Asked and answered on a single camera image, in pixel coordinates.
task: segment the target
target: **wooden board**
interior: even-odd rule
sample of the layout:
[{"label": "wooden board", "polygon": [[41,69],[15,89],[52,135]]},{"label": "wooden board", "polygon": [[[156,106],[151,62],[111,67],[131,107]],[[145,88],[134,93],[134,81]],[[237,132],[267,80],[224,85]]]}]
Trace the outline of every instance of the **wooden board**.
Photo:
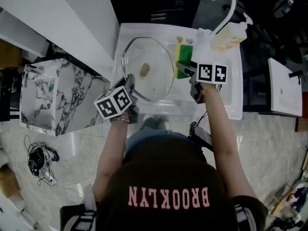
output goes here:
[{"label": "wooden board", "polygon": [[7,165],[4,165],[0,169],[0,191],[7,198],[12,197],[20,191],[15,174]]},{"label": "wooden board", "polygon": [[295,123],[295,132],[304,132],[308,131],[308,119],[302,117],[296,118]]},{"label": "wooden board", "polygon": [[21,49],[0,39],[0,67],[19,67]]}]

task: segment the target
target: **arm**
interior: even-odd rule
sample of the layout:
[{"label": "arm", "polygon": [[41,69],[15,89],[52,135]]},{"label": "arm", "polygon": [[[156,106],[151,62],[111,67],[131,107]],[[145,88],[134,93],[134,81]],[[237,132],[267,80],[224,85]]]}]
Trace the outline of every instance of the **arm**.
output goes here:
[{"label": "arm", "polygon": [[127,122],[120,120],[111,124],[92,186],[96,202],[104,198],[110,177],[122,166],[127,127]]},{"label": "arm", "polygon": [[201,83],[211,129],[217,171],[230,198],[239,195],[257,197],[241,165],[236,137],[216,86]]}]

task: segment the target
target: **bracelet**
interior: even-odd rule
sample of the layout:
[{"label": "bracelet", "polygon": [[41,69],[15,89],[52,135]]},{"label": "bracelet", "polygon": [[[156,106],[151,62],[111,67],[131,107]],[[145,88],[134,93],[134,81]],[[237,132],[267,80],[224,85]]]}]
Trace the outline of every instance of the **bracelet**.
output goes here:
[{"label": "bracelet", "polygon": [[129,119],[129,111],[125,111],[123,114],[119,115],[120,117],[124,117],[126,119]]},{"label": "bracelet", "polygon": [[122,116],[122,115],[116,116],[116,117],[113,117],[113,118],[110,119],[111,122],[113,122],[115,120],[116,121],[125,121],[125,122],[129,123],[129,119],[125,116]]}]

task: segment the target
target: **wrist strap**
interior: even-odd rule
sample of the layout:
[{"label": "wrist strap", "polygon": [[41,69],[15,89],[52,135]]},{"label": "wrist strap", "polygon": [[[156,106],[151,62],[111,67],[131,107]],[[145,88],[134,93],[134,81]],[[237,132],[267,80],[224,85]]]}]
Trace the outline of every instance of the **wrist strap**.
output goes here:
[{"label": "wrist strap", "polygon": [[129,119],[128,119],[127,117],[125,117],[125,116],[122,116],[122,115],[116,116],[116,117],[113,117],[113,118],[110,119],[111,123],[112,123],[113,121],[115,121],[115,120],[118,120],[118,121],[125,121],[125,122],[129,123]]}]

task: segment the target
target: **blue jeans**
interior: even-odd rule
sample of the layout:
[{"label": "blue jeans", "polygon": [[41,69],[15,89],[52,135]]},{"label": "blue jeans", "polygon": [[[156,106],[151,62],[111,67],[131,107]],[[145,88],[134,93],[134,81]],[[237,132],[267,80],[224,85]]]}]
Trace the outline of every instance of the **blue jeans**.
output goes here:
[{"label": "blue jeans", "polygon": [[144,139],[166,135],[173,138],[185,140],[192,146],[196,146],[196,144],[192,140],[188,139],[185,135],[177,132],[172,132],[171,130],[166,130],[164,126],[161,126],[161,124],[159,124],[153,118],[148,118],[144,121],[140,130],[135,132],[126,141],[126,153]]}]

